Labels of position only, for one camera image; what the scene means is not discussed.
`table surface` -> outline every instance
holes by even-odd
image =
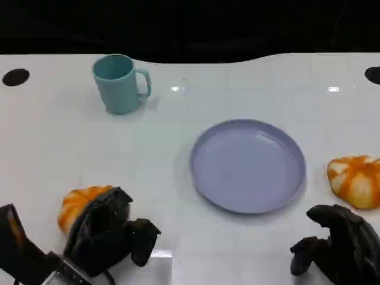
[[[62,252],[56,217],[64,195],[120,185],[134,199],[132,218],[148,218],[163,233],[145,268],[127,258],[111,269],[120,285],[330,284],[315,267],[295,281],[289,248],[305,236],[328,235],[306,210],[345,205],[330,190],[327,163],[348,154],[380,156],[380,86],[364,76],[380,66],[380,54],[286,54],[212,65],[136,61],[149,70],[153,92],[127,116],[105,112],[91,75],[99,57],[0,56],[0,74],[30,71],[21,86],[0,85],[0,202],[15,204],[31,240],[45,252]],[[144,79],[138,83],[143,90]],[[194,141],[234,118],[273,124],[300,145],[308,182],[295,203],[239,216],[194,190]],[[360,214],[380,233],[379,210]],[[1,272],[0,283],[12,278]]]

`plate rim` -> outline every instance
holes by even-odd
[[[215,201],[213,201],[211,198],[209,198],[205,193],[204,191],[200,190],[200,184],[199,182],[196,180],[196,175],[194,174],[195,173],[195,170],[194,170],[194,159],[196,157],[195,155],[195,152],[197,151],[197,149],[200,147],[201,145],[201,141],[203,140],[203,138],[205,136],[208,135],[209,132],[211,132],[212,130],[216,129],[216,128],[219,128],[220,126],[222,125],[227,125],[227,124],[233,124],[233,123],[236,123],[236,122],[242,122],[242,123],[250,123],[250,124],[257,124],[257,125],[265,125],[269,128],[272,128],[274,130],[276,130],[277,132],[280,132],[282,133],[283,135],[285,135],[292,144],[294,144],[297,152],[300,154],[300,179],[299,181],[297,182],[297,185],[296,185],[296,190],[294,191],[293,195],[290,196],[289,199],[285,199],[283,202],[280,202],[278,204],[275,204],[273,207],[271,208],[268,208],[266,210],[251,210],[251,211],[242,211],[242,210],[237,210],[237,209],[232,209],[230,207],[227,207],[225,205],[220,205],[219,203],[216,203]],[[283,207],[286,207],[287,205],[291,204],[294,200],[296,200],[297,198],[299,198],[299,196],[304,192],[305,188],[306,188],[306,160],[305,160],[305,156],[303,155],[303,152],[302,152],[302,149],[300,148],[300,146],[298,145],[298,143],[288,134],[286,133],[285,131],[283,131],[282,129],[270,124],[270,123],[266,123],[266,122],[263,122],[263,121],[259,121],[259,120],[256,120],[256,119],[231,119],[231,120],[226,120],[226,121],[223,121],[223,122],[220,122],[220,123],[217,123],[215,125],[212,125],[211,127],[207,128],[205,131],[203,131],[195,140],[192,148],[191,148],[191,152],[190,152],[190,158],[189,158],[189,170],[190,170],[190,173],[191,173],[191,179],[192,179],[192,184],[195,188],[195,190],[200,193],[204,198],[207,199],[208,202],[211,202],[212,204],[224,209],[224,210],[227,210],[229,212],[233,212],[233,213],[238,213],[238,214],[264,214],[264,213],[269,213],[269,212],[272,212],[272,211],[275,211],[275,210],[278,210],[280,208],[283,208]]]

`orange and white pumpkin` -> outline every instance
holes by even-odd
[[[355,208],[380,206],[380,159],[347,156],[331,160],[327,177],[332,191]]]
[[[68,235],[75,219],[84,207],[100,194],[108,192],[113,186],[92,186],[86,189],[72,190],[62,203],[62,210],[58,216],[58,225],[64,234]]]

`mug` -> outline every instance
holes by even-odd
[[[145,76],[148,93],[141,94],[137,89],[136,72]],[[106,55],[93,65],[94,79],[100,97],[107,111],[115,115],[124,115],[141,106],[140,98],[151,93],[151,81],[148,71],[135,68],[131,58],[126,55]]]

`plate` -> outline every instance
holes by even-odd
[[[190,157],[196,189],[236,213],[266,213],[292,202],[306,182],[301,149],[282,130],[237,119],[215,125],[196,141]]]

